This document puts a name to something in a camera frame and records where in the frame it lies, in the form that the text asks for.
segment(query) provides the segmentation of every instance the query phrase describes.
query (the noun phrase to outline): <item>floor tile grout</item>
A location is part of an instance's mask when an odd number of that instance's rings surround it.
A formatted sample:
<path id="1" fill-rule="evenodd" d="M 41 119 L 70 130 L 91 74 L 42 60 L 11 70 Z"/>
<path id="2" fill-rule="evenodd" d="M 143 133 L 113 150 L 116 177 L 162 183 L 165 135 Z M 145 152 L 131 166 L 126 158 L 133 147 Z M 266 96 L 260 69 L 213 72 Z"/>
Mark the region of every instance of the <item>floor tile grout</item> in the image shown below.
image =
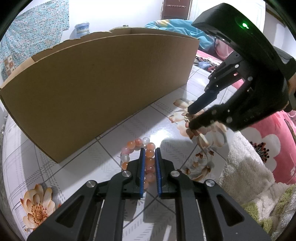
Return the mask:
<path id="1" fill-rule="evenodd" d="M 166 118 L 168 118 L 164 113 L 162 113 L 162 112 L 160 112 L 158 109 L 154 108 L 154 107 L 152 106 L 152 104 L 151 104 L 150 106 L 151 106 L 153 109 L 157 110 L 160 114 L 162 114 L 162 115 L 164 115 Z"/>
<path id="2" fill-rule="evenodd" d="M 173 212 L 174 214 L 176 214 L 173 210 L 171 210 L 169 207 L 167 207 L 165 204 L 163 204 L 161 201 L 159 201 L 158 199 L 156 199 L 157 202 L 159 202 L 162 206 L 166 207 L 167 209 L 169 209 L 171 212 Z"/>
<path id="3" fill-rule="evenodd" d="M 219 104 L 221 104 L 221 102 L 222 102 L 222 100 L 223 100 L 223 98 L 224 98 L 224 95 L 222 96 L 222 98 L 221 98 Z"/>
<path id="4" fill-rule="evenodd" d="M 18 201 L 16 205 L 18 205 L 18 204 L 20 204 L 20 201 Z M 12 210 L 15 210 L 15 209 L 16 209 L 16 205 L 13 206 Z M 19 207 L 19 206 L 18 206 L 18 207 Z M 11 211 L 12 211 L 12 210 L 11 210 Z"/>
<path id="5" fill-rule="evenodd" d="M 180 169 L 185 165 L 185 163 L 188 161 L 188 159 L 190 158 L 190 156 L 192 155 L 192 153 L 194 152 L 194 150 L 196 149 L 197 147 L 197 144 L 196 146 L 193 148 L 192 152 L 190 153 L 190 155 L 187 157 L 186 161 L 182 164 L 182 166 L 180 167 Z"/>
<path id="6" fill-rule="evenodd" d="M 132 118 L 132 117 L 133 117 L 135 114 L 137 114 L 138 112 L 132 114 L 130 117 L 128 117 L 127 119 L 125 119 L 124 121 L 122 121 L 120 124 L 116 124 L 116 126 L 115 126 L 112 130 L 110 130 L 110 131 L 108 131 L 107 133 L 105 133 L 102 137 L 100 137 L 100 139 L 102 139 L 103 137 L 105 137 L 105 136 L 106 136 L 108 133 L 110 133 L 111 131 L 115 130 L 117 127 L 121 126 L 121 124 L 125 123 L 127 120 L 129 120 L 130 118 Z"/>
<path id="7" fill-rule="evenodd" d="M 36 146 L 35 146 L 35 145 L 34 145 L 34 151 L 35 151 L 36 161 L 37 161 L 37 164 L 38 164 L 38 167 L 39 167 L 39 171 L 40 171 L 40 174 L 41 174 L 42 180 L 43 180 L 43 182 L 44 182 L 44 178 L 43 178 L 43 175 L 42 175 L 42 172 L 41 172 L 41 169 L 40 169 L 40 165 L 39 165 L 39 161 L 38 161 L 37 152 L 36 152 Z"/>
<path id="8" fill-rule="evenodd" d="M 181 89 L 183 89 L 183 90 L 185 90 L 184 88 L 182 88 L 183 86 L 181 86 L 180 88 Z M 190 91 L 188 91 L 188 90 L 185 90 L 185 91 L 187 91 L 188 93 L 190 93 L 190 94 L 192 94 Z M 192 94 L 193 96 L 195 96 L 196 98 L 199 98 L 199 97 L 197 97 L 195 94 Z"/>
<path id="9" fill-rule="evenodd" d="M 129 224 L 131 224 L 138 216 L 140 216 L 154 201 L 155 199 L 158 197 L 158 195 L 146 206 L 144 207 L 144 209 L 138 214 L 136 215 L 134 218 L 132 218 L 131 221 L 128 222 L 128 224 L 126 224 L 122 229 L 126 228 Z"/>
<path id="10" fill-rule="evenodd" d="M 121 168 L 121 165 L 113 158 L 113 156 L 106 150 L 106 148 L 102 145 L 102 143 L 101 142 L 99 142 L 98 140 L 97 140 L 97 142 L 102 146 L 102 148 L 105 150 L 105 152 L 107 152 L 108 153 L 108 155 L 113 159 L 113 161 L 115 161 L 116 162 L 116 164 Z"/>
<path id="11" fill-rule="evenodd" d="M 27 140 L 25 140 L 18 148 L 20 148 L 23 144 L 25 144 L 27 141 L 28 141 L 29 139 L 27 139 Z M 10 153 L 10 155 L 6 158 L 6 160 L 18 149 L 18 148 L 16 148 L 12 153 Z"/>
<path id="12" fill-rule="evenodd" d="M 94 141 L 92 144 L 90 144 L 87 148 L 85 148 L 83 151 L 81 151 L 80 153 L 78 153 L 76 156 L 74 156 L 70 161 L 68 161 L 64 166 L 62 166 L 60 169 L 58 169 L 54 174 L 52 174 L 49 178 L 47 178 L 44 182 L 47 182 L 51 177 L 53 177 L 54 175 L 56 175 L 61 169 L 63 169 L 66 165 L 68 165 L 71 161 L 73 161 L 76 157 L 78 157 L 81 153 L 83 153 L 84 151 L 86 151 L 88 148 L 90 148 L 93 144 L 95 144 L 96 141 Z"/>

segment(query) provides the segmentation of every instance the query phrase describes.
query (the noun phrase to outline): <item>white tile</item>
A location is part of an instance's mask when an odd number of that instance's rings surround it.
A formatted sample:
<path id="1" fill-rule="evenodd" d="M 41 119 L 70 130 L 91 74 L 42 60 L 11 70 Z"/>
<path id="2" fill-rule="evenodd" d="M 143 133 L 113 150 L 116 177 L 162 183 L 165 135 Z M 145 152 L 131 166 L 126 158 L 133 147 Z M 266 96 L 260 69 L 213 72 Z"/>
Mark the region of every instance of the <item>white tile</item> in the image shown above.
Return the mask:
<path id="1" fill-rule="evenodd" d="M 102 146 L 95 142 L 46 181 L 56 204 L 63 203 L 88 180 L 110 180 L 121 168 Z"/>
<path id="2" fill-rule="evenodd" d="M 189 78 L 196 72 L 198 71 L 200 68 L 193 65 L 192 68 L 191 68 L 191 71 L 190 71 L 190 75 L 189 75 Z"/>
<path id="3" fill-rule="evenodd" d="M 123 229 L 122 240 L 176 241 L 176 216 L 154 200 Z"/>
<path id="4" fill-rule="evenodd" d="M 7 140 L 7 133 L 4 132 L 4 135 L 3 135 L 3 145 L 2 145 L 2 165 L 6 161 L 6 140 Z"/>
<path id="5" fill-rule="evenodd" d="M 112 131 L 112 130 L 113 130 L 114 128 L 116 128 L 116 127 L 117 127 L 117 125 L 112 126 L 110 129 L 104 131 L 102 134 L 100 134 L 100 135 L 97 137 L 97 139 L 102 138 L 104 135 L 106 135 L 107 133 L 109 133 L 110 131 Z"/>
<path id="6" fill-rule="evenodd" d="M 8 129 L 12 127 L 12 125 L 14 124 L 15 124 L 15 121 L 11 118 L 10 114 L 8 114 L 7 121 L 5 124 L 5 131 L 8 131 Z"/>
<path id="7" fill-rule="evenodd" d="M 33 189 L 43 179 L 39 170 L 35 145 L 27 140 L 6 160 L 9 187 L 8 203 L 16 205 L 28 189 Z"/>
<path id="8" fill-rule="evenodd" d="M 120 163 L 121 148 L 128 141 L 143 137 L 149 137 L 156 147 L 160 147 L 162 157 L 172 161 L 176 169 L 185 162 L 196 146 L 196 143 L 180 134 L 175 123 L 171 123 L 167 117 L 151 106 L 109 132 L 99 142 Z M 139 153 L 139 150 L 133 151 L 130 160 L 138 159 Z"/>
<path id="9" fill-rule="evenodd" d="M 141 213 L 152 201 L 154 197 L 144 192 L 140 200 L 126 199 L 124 207 L 123 226 L 128 225 L 135 217 Z"/>
<path id="10" fill-rule="evenodd" d="M 8 188 L 8 179 L 7 179 L 7 173 L 6 173 L 6 163 L 2 166 L 2 171 L 3 171 L 3 182 L 4 182 L 6 196 L 9 197 L 10 192 L 9 192 L 9 188 Z M 12 201 L 9 202 L 9 206 L 10 206 L 10 209 L 13 208 Z"/>
<path id="11" fill-rule="evenodd" d="M 173 115 L 175 111 L 182 111 L 181 108 L 174 105 L 177 99 L 182 99 L 188 103 L 189 101 L 197 100 L 197 97 L 182 88 L 178 88 L 155 101 L 151 106 L 169 117 Z"/>
<path id="12" fill-rule="evenodd" d="M 17 124 L 13 124 L 6 133 L 6 158 L 21 146 L 28 137 L 21 131 Z"/>
<path id="13" fill-rule="evenodd" d="M 233 93 L 227 89 L 224 96 L 223 96 L 223 98 L 222 98 L 222 100 L 221 100 L 221 102 L 220 102 L 220 104 L 221 103 L 226 103 L 230 99 L 230 97 L 232 95 L 233 95 Z"/>
<path id="14" fill-rule="evenodd" d="M 29 234 L 31 233 L 31 230 L 29 229 L 28 232 L 25 231 L 25 227 L 24 227 L 24 224 L 23 224 L 23 221 L 22 221 L 22 216 L 23 214 L 21 213 L 17 213 L 15 210 L 12 210 L 12 216 L 16 222 L 16 225 L 20 231 L 20 233 L 22 234 L 24 240 L 27 240 Z"/>
<path id="15" fill-rule="evenodd" d="M 68 156 L 65 160 L 61 161 L 60 163 L 56 163 L 53 160 L 51 160 L 46 154 L 44 154 L 37 146 L 35 146 L 36 150 L 36 156 L 37 160 L 40 166 L 41 174 L 46 181 L 48 178 L 50 178 L 55 172 L 57 172 L 59 169 L 61 169 L 64 165 L 66 165 L 70 160 L 72 160 L 74 157 L 79 155 L 82 151 L 84 151 L 86 148 L 88 148 L 90 145 L 95 143 L 96 140 L 93 139 L 91 142 L 87 143 L 83 147 L 81 147 L 79 150 Z"/>
<path id="16" fill-rule="evenodd" d="M 229 90 L 233 94 L 237 91 L 237 89 L 235 87 L 233 87 L 232 85 L 228 86 L 227 90 Z"/>
<path id="17" fill-rule="evenodd" d="M 182 86 L 182 88 L 196 97 L 200 97 L 205 92 L 204 89 L 208 83 L 209 79 L 198 71 L 188 79 L 187 84 Z"/>
<path id="18" fill-rule="evenodd" d="M 208 154 L 208 157 L 211 158 L 212 162 L 214 163 L 214 168 L 211 169 L 211 172 L 207 174 L 207 176 L 200 180 L 200 182 L 204 182 L 207 179 L 212 179 L 214 181 L 218 181 L 219 177 L 221 176 L 222 170 L 224 168 L 224 165 L 226 164 L 225 159 L 223 159 L 216 151 L 220 152 L 222 151 L 221 149 L 226 149 L 229 152 L 229 147 L 227 144 L 225 144 L 221 148 L 211 148 L 211 150 L 214 151 L 214 155 L 211 156 Z M 201 149 L 197 147 L 195 151 L 192 153 L 188 161 L 184 164 L 182 167 L 182 172 L 185 172 L 185 168 L 188 168 L 191 170 L 191 173 L 189 175 L 190 178 L 195 178 L 198 177 L 201 174 L 202 169 L 207 165 L 207 159 L 205 154 L 203 155 L 203 159 L 201 160 L 200 157 L 196 157 L 195 154 L 199 153 Z M 199 165 L 197 168 L 193 168 L 192 164 L 193 161 L 198 162 Z"/>
<path id="19" fill-rule="evenodd" d="M 205 76 L 205 77 L 209 77 L 209 75 L 211 74 L 210 72 L 208 72 L 208 71 L 206 71 L 206 70 L 204 70 L 204 69 L 202 69 L 202 68 L 200 68 L 199 70 L 198 70 L 198 72 L 200 73 L 200 74 L 202 74 L 203 76 Z"/>
<path id="20" fill-rule="evenodd" d="M 25 212 L 25 210 L 24 210 L 24 208 L 22 207 L 22 205 L 20 204 L 20 205 L 17 205 L 16 207 L 15 207 L 15 212 L 16 212 L 16 214 L 17 214 L 17 217 L 19 218 L 19 223 L 20 223 L 20 225 L 23 227 L 23 226 L 25 226 L 25 224 L 24 224 L 24 222 L 23 222 L 23 217 L 24 216 L 26 216 L 27 214 L 26 214 L 26 212 Z"/>
<path id="21" fill-rule="evenodd" d="M 182 88 L 192 93 L 193 95 L 200 97 L 205 92 L 204 89 L 209 83 L 209 79 L 207 78 L 209 75 L 209 72 L 200 69 L 188 80 L 186 85 L 182 86 Z M 225 91 L 226 89 L 221 90 L 220 93 L 217 95 L 217 98 L 210 103 L 210 106 L 219 104 Z"/>

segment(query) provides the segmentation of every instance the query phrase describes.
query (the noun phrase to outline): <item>cardboard flap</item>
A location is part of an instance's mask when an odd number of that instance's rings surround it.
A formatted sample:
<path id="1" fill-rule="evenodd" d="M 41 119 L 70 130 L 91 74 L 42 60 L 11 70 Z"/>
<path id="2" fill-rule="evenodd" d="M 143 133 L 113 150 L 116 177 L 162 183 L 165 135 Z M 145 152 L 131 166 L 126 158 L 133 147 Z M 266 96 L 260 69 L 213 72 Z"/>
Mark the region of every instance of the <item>cardboard flap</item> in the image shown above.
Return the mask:
<path id="1" fill-rule="evenodd" d="M 23 132 L 60 162 L 116 123 L 186 84 L 198 39 L 103 37 L 24 68 L 0 90 Z"/>

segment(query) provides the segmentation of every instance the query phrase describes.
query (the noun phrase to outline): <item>metal screw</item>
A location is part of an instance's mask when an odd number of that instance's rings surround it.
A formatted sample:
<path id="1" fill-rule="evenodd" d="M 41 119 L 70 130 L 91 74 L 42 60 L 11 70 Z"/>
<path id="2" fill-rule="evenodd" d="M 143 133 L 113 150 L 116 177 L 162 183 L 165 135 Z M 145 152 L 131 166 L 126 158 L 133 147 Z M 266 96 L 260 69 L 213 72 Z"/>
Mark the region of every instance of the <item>metal screw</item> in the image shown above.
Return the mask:
<path id="1" fill-rule="evenodd" d="M 130 177 L 130 176 L 131 176 L 131 172 L 130 172 L 130 171 L 123 171 L 123 172 L 122 172 L 122 175 L 123 175 L 124 177 Z"/>
<path id="2" fill-rule="evenodd" d="M 213 187 L 215 185 L 215 182 L 213 180 L 211 180 L 211 179 L 206 180 L 205 183 L 209 187 Z"/>
<path id="3" fill-rule="evenodd" d="M 93 181 L 93 180 L 90 180 L 90 181 L 88 181 L 88 182 L 86 183 L 86 186 L 87 186 L 88 188 L 93 188 L 95 185 L 96 185 L 96 182 Z"/>
<path id="4" fill-rule="evenodd" d="M 229 124 L 229 123 L 231 123 L 231 122 L 232 122 L 232 118 L 231 118 L 231 116 L 227 117 L 227 118 L 226 118 L 226 123 Z"/>
<path id="5" fill-rule="evenodd" d="M 178 171 L 171 171 L 170 174 L 171 174 L 172 177 L 180 176 L 180 173 Z"/>

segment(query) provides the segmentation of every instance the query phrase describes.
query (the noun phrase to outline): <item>floral cloth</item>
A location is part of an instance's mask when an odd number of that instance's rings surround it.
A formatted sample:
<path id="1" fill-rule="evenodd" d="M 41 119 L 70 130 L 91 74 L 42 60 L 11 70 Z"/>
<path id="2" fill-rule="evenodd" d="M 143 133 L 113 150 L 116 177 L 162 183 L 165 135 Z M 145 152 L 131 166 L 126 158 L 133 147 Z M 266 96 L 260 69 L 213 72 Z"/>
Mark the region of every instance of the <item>floral cloth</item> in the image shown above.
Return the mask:
<path id="1" fill-rule="evenodd" d="M 3 80 L 27 58 L 58 44 L 68 28 L 69 0 L 52 0 L 18 15 L 0 42 Z"/>

